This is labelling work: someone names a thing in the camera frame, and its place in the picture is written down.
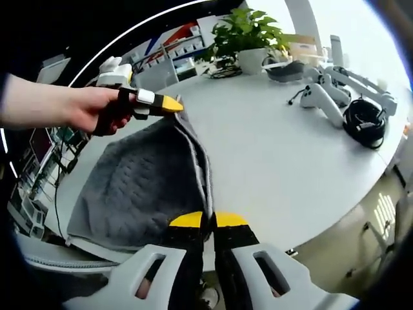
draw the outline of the fabric texture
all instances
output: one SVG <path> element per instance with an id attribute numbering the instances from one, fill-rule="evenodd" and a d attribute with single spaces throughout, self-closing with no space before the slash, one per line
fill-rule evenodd
<path id="1" fill-rule="evenodd" d="M 212 215 L 210 168 L 184 112 L 107 146 L 79 195 L 68 234 L 115 250 L 160 241 L 180 215 Z"/>

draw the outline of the potted plant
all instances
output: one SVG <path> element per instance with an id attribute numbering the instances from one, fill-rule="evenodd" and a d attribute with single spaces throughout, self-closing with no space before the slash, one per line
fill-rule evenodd
<path id="1" fill-rule="evenodd" d="M 212 29 L 214 43 L 198 56 L 204 61 L 220 59 L 221 68 L 236 65 L 247 74 L 261 72 L 261 63 L 268 49 L 285 50 L 287 44 L 280 28 L 270 25 L 277 21 L 263 11 L 235 8 Z"/>

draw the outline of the green leaves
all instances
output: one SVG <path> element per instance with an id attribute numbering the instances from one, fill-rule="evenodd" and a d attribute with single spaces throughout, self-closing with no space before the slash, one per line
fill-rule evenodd
<path id="1" fill-rule="evenodd" d="M 256 22 L 261 26 L 267 26 L 269 23 L 277 23 L 277 21 L 274 18 L 271 18 L 269 16 L 265 16 L 264 18 Z"/>
<path id="2" fill-rule="evenodd" d="M 250 20 L 251 21 L 255 21 L 256 19 L 259 19 L 261 17 L 263 17 L 264 15 L 266 15 L 267 13 L 263 12 L 263 11 L 255 11 L 254 13 L 252 13 L 250 15 Z"/>
<path id="3" fill-rule="evenodd" d="M 238 27 L 242 29 L 244 34 L 248 34 L 252 31 L 254 26 L 248 23 L 240 23 L 238 24 Z"/>
<path id="4" fill-rule="evenodd" d="M 281 48 L 285 40 L 280 28 L 269 25 L 277 21 L 263 11 L 249 8 L 235 8 L 212 29 L 214 44 L 207 48 L 198 58 L 211 61 L 213 57 L 235 62 L 237 52 L 254 48 Z"/>

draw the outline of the floor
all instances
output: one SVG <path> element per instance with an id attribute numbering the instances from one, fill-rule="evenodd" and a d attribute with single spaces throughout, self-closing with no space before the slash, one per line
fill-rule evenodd
<path id="1" fill-rule="evenodd" d="M 331 293 L 346 293 L 361 296 L 374 279 L 377 264 L 362 271 L 356 271 L 347 278 L 351 268 L 364 266 L 378 253 L 378 243 L 371 232 L 362 233 L 363 226 L 370 221 L 379 231 L 384 231 L 385 222 L 394 223 L 394 206 L 403 188 L 392 172 L 382 176 L 374 188 L 340 222 L 315 237 L 313 240 L 295 248 L 298 255 L 294 258 L 308 267 L 313 283 Z M 217 282 L 214 273 L 205 275 L 209 283 Z M 221 300 L 214 309 L 224 309 Z"/>

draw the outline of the yellow pad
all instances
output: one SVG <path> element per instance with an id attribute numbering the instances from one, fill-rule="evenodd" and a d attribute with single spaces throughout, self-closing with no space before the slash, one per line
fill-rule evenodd
<path id="1" fill-rule="evenodd" d="M 181 112 L 183 105 L 169 96 L 163 96 L 162 109 L 168 112 Z"/>
<path id="2" fill-rule="evenodd" d="M 185 214 L 185 215 L 181 215 L 180 217 L 173 220 L 169 224 L 169 226 L 200 228 L 200 226 L 201 226 L 201 217 L 202 217 L 202 212 L 201 211 L 188 213 L 188 214 Z"/>
<path id="3" fill-rule="evenodd" d="M 242 216 L 235 213 L 215 212 L 217 227 L 248 225 Z"/>

